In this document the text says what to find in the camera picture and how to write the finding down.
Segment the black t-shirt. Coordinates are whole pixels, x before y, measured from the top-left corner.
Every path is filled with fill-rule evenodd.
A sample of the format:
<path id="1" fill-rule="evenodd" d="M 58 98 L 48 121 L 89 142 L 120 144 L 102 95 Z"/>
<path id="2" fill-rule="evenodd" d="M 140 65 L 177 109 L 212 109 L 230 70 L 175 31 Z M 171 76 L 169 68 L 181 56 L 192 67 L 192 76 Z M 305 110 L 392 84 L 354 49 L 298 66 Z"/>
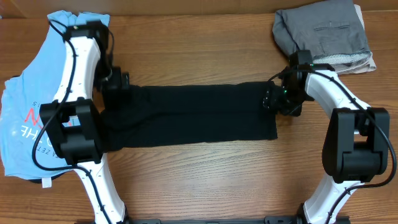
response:
<path id="1" fill-rule="evenodd" d="M 111 149 L 199 142 L 277 139 L 275 115 L 263 105 L 267 82 L 237 85 L 131 86 L 129 99 L 101 118 Z"/>

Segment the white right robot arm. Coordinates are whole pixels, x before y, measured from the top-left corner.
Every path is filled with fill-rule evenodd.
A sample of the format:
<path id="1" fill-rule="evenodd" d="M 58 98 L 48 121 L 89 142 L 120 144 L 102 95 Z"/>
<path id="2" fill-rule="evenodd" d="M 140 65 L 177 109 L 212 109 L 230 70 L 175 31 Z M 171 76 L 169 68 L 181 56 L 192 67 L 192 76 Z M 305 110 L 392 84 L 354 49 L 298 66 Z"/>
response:
<path id="1" fill-rule="evenodd" d="M 339 217 L 358 189 L 387 185 L 395 176 L 397 158 L 389 140 L 390 116 L 357 98 L 328 63 L 315 63 L 309 50 L 289 56 L 289 66 L 270 79 L 263 107 L 271 113 L 300 116 L 304 101 L 316 101 L 330 121 L 322 149 L 325 170 L 312 196 L 293 216 L 268 216 L 265 223 L 349 223 Z"/>

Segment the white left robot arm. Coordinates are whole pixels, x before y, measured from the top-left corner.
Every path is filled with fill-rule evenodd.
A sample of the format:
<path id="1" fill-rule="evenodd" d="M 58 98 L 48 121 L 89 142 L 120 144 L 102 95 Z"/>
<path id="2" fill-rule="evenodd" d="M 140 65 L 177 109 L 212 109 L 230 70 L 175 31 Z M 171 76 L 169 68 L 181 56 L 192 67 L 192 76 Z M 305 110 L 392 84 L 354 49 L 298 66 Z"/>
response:
<path id="1" fill-rule="evenodd" d="M 42 104 L 39 116 L 56 155 L 79 176 L 95 214 L 95 223 L 129 223 L 108 165 L 110 143 L 93 90 L 105 98 L 129 87 L 129 75 L 113 66 L 114 35 L 100 20 L 67 26 L 60 36 L 66 59 L 52 102 Z"/>

